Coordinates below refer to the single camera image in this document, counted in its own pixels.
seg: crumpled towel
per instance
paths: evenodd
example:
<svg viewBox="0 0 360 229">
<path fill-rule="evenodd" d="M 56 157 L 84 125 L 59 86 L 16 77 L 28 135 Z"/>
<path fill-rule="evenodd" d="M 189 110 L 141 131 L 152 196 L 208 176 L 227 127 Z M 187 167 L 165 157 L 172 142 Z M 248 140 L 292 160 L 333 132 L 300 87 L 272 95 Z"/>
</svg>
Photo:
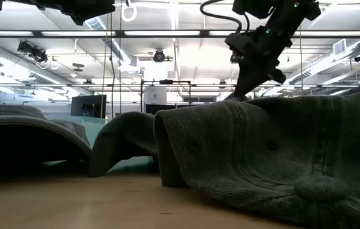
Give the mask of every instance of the crumpled towel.
<svg viewBox="0 0 360 229">
<path fill-rule="evenodd" d="M 309 228 L 360 228 L 360 94 L 155 116 L 162 184 Z"/>
</svg>

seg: robotic arm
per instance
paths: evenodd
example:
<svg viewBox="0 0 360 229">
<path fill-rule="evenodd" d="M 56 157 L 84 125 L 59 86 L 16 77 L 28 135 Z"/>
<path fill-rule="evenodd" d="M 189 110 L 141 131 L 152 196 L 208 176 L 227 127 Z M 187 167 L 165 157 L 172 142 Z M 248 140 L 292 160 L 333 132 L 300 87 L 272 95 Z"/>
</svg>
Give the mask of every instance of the robotic arm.
<svg viewBox="0 0 360 229">
<path fill-rule="evenodd" d="M 5 0 L 0 0 L 0 11 Z M 60 10 L 72 18 L 76 25 L 93 17 L 115 11 L 114 0 L 12 0 L 22 4 L 37 6 L 40 10 L 52 8 Z"/>
<path fill-rule="evenodd" d="M 270 16 L 265 26 L 259 26 L 252 32 L 248 32 L 247 28 L 247 32 L 240 33 L 241 23 L 237 19 L 204 11 L 204 6 L 219 1 L 222 0 L 207 1 L 201 5 L 200 11 L 239 25 L 237 31 L 225 39 L 233 52 L 231 62 L 238 63 L 240 69 L 234 96 L 243 97 L 268 80 L 284 83 L 286 77 L 276 68 L 279 65 L 277 59 L 285 47 L 292 45 L 290 39 L 304 18 L 314 20 L 321 14 L 319 3 L 315 0 L 235 0 L 232 10 L 244 15 L 248 26 L 246 12 L 259 19 Z"/>
<path fill-rule="evenodd" d="M 14 0 L 18 3 L 36 5 L 39 9 L 53 8 L 71 16 L 77 25 L 89 18 L 113 12 L 114 0 Z M 258 85 L 274 80 L 284 83 L 286 77 L 276 67 L 279 65 L 279 55 L 285 47 L 290 47 L 294 32 L 304 18 L 316 19 L 320 14 L 319 3 L 316 0 L 235 0 L 233 11 L 245 16 L 248 21 L 246 32 L 241 33 L 242 24 L 231 17 L 214 15 L 204 11 L 204 6 L 222 0 L 209 0 L 203 3 L 200 11 L 207 16 L 232 20 L 238 23 L 235 33 L 230 34 L 225 43 L 233 54 L 231 61 L 239 65 L 239 77 L 234 96 L 243 98 Z M 249 32 L 249 19 L 246 12 L 264 19 L 270 16 L 265 26 L 259 26 Z"/>
</svg>

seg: wooden table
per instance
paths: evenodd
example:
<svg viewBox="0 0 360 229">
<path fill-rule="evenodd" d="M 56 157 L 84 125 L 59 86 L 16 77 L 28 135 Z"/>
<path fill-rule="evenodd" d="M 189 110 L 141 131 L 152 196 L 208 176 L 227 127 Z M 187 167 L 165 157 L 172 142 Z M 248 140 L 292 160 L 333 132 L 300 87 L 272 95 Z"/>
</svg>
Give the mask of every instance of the wooden table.
<svg viewBox="0 0 360 229">
<path fill-rule="evenodd" d="M 164 188 L 148 166 L 123 164 L 99 178 L 59 167 L 1 179 L 0 228 L 297 228 L 236 211 L 189 188 Z"/>
</svg>

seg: metal frame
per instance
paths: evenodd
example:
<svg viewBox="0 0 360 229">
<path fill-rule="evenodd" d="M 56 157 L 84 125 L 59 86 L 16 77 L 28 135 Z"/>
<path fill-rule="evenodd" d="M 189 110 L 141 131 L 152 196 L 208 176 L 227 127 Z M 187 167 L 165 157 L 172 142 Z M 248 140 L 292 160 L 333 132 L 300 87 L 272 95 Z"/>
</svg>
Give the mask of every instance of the metal frame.
<svg viewBox="0 0 360 229">
<path fill-rule="evenodd" d="M 190 80 L 160 80 L 160 81 L 147 81 L 142 80 L 141 81 L 141 112 L 143 112 L 143 85 L 145 83 L 151 83 L 151 87 L 157 86 L 154 85 L 154 83 L 159 83 L 161 87 L 169 87 L 170 85 L 173 85 L 173 83 L 178 83 L 179 86 L 176 87 L 182 87 L 181 83 L 188 83 L 188 96 L 189 96 L 189 105 L 191 105 L 191 81 Z"/>
<path fill-rule="evenodd" d="M 199 32 L 198 35 L 126 35 L 125 32 L 151 32 L 151 31 L 155 31 L 155 32 L 181 32 L 181 31 L 194 31 L 194 32 Z M 207 29 L 202 29 L 202 30 L 129 30 L 129 31 L 124 31 L 124 30 L 117 30 L 117 31 L 112 31 L 114 32 L 114 35 L 111 36 L 111 31 L 84 31 L 84 30 L 75 30 L 75 31 L 61 31 L 61 30 L 0 30 L 0 32 L 9 32 L 8 35 L 5 34 L 1 34 L 0 33 L 0 38 L 48 38 L 48 39 L 105 39 L 107 38 L 225 38 L 226 35 L 212 35 L 210 34 L 210 32 L 231 32 L 229 30 L 207 30 Z M 11 32 L 31 32 L 31 35 L 17 35 L 17 34 L 11 34 Z M 104 32 L 105 34 L 103 35 L 97 35 L 97 36 L 92 36 L 90 34 L 88 35 L 79 35 L 79 36 L 63 36 L 63 35 L 53 35 L 53 36 L 45 36 L 43 35 L 43 32 L 87 32 L 87 33 L 91 33 L 91 32 Z M 360 30 L 302 30 L 302 33 L 306 33 L 306 32 L 360 32 Z M 360 38 L 360 36 L 338 36 L 338 35 L 334 35 L 334 36 L 306 36 L 306 35 L 302 35 L 301 37 L 299 35 L 293 36 L 293 39 L 297 39 L 297 38 L 302 38 L 302 39 L 329 39 L 329 38 Z"/>
</svg>

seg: metal pole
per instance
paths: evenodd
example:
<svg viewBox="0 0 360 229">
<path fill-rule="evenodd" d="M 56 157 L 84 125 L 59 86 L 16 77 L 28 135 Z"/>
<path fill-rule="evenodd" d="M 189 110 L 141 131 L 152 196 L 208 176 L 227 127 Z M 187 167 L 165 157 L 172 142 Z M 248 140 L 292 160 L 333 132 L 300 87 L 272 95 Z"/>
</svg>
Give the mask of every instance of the metal pole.
<svg viewBox="0 0 360 229">
<path fill-rule="evenodd" d="M 143 112 L 143 80 L 141 81 L 141 112 Z"/>
<path fill-rule="evenodd" d="M 191 82 L 188 82 L 188 104 L 191 106 Z"/>
</svg>

